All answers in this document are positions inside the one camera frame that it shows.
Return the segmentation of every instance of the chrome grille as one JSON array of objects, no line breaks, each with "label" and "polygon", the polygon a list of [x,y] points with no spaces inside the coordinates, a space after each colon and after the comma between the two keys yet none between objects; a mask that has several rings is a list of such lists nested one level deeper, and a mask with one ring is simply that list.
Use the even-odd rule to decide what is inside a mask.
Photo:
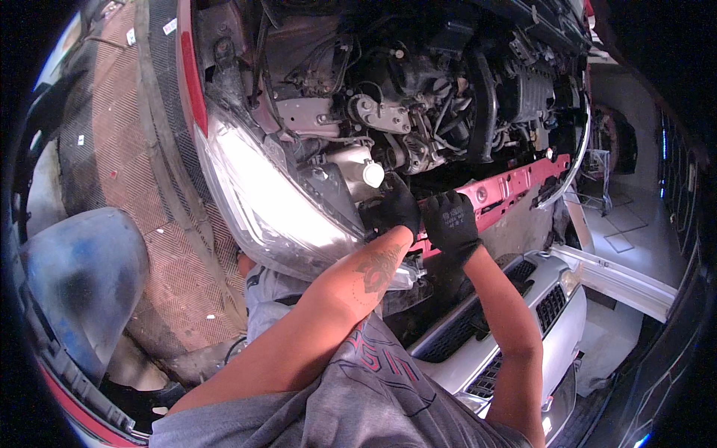
[{"label": "chrome grille", "polygon": [[511,282],[525,282],[535,272],[536,266],[528,260],[523,260],[510,270],[506,277]]},{"label": "chrome grille", "polygon": [[482,399],[489,399],[495,390],[495,380],[498,377],[498,369],[503,364],[503,354],[498,352],[480,375],[468,386],[465,391],[469,394],[479,396]]},{"label": "chrome grille", "polygon": [[474,316],[483,314],[478,298],[474,299],[463,313],[433,335],[423,347],[414,353],[414,357],[427,363],[441,363],[447,360],[467,340],[476,334],[477,329],[471,323]]},{"label": "chrome grille", "polygon": [[567,300],[563,293],[563,288],[560,285],[556,285],[552,291],[548,293],[542,302],[536,307],[536,313],[538,313],[538,320],[540,320],[540,327],[543,333],[548,331],[555,319],[558,318],[560,312],[565,307]]}]

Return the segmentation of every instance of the tattoo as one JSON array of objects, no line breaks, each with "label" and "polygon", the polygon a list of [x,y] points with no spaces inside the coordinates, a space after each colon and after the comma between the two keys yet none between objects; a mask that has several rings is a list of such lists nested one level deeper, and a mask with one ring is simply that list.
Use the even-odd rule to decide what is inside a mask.
[{"label": "tattoo", "polygon": [[394,244],[393,247],[383,252],[369,252],[362,260],[359,260],[358,267],[354,272],[364,274],[364,292],[366,294],[377,292],[380,296],[386,292],[396,273],[396,261],[402,249],[403,247]]}]

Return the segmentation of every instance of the headlight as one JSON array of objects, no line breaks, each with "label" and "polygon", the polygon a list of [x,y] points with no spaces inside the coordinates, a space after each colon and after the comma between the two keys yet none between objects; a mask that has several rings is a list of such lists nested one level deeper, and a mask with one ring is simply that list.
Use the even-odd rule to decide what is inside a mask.
[{"label": "headlight", "polygon": [[207,186],[239,246],[254,261],[311,281],[363,243],[326,216],[287,173],[284,153],[265,147],[211,103],[208,137],[194,125]]},{"label": "headlight", "polygon": [[567,298],[570,298],[575,292],[575,289],[580,286],[580,278],[575,275],[571,270],[565,270],[560,274],[560,283],[565,289]]}]

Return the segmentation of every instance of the engine bay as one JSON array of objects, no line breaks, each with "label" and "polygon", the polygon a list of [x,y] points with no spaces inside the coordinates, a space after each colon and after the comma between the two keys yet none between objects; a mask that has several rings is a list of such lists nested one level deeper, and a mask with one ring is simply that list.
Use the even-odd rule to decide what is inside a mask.
[{"label": "engine bay", "polygon": [[440,2],[245,7],[238,71],[215,44],[206,81],[240,77],[237,101],[298,183],[356,228],[387,173],[422,199],[575,154],[584,58],[503,16]]}]

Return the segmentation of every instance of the work glove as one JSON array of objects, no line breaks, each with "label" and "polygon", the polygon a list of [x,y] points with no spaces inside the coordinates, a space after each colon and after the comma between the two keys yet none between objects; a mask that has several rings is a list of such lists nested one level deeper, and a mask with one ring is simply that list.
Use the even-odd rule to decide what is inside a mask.
[{"label": "work glove", "polygon": [[455,190],[428,198],[423,221],[431,243],[461,266],[483,243],[470,199]]},{"label": "work glove", "polygon": [[406,226],[413,233],[415,243],[421,224],[421,209],[416,198],[396,173],[387,173],[381,187],[386,187],[384,199],[378,209],[381,227],[390,230],[395,226]]}]

